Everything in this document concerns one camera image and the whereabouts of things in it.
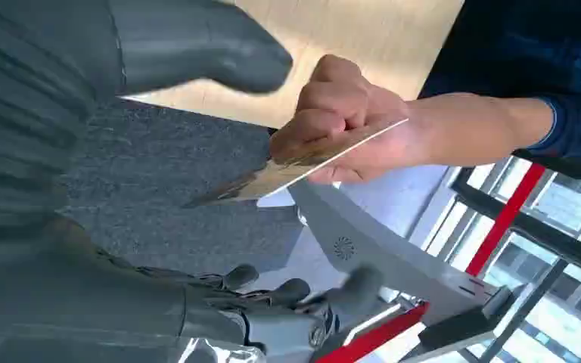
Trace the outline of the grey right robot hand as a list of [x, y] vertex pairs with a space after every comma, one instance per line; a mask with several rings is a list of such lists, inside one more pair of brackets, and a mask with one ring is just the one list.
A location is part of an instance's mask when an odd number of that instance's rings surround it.
[[279, 89], [289, 53], [221, 1], [0, 1], [0, 362], [317, 362], [380, 274], [308, 299], [304, 281], [134, 266], [60, 214], [57, 183], [97, 103], [211, 79]]

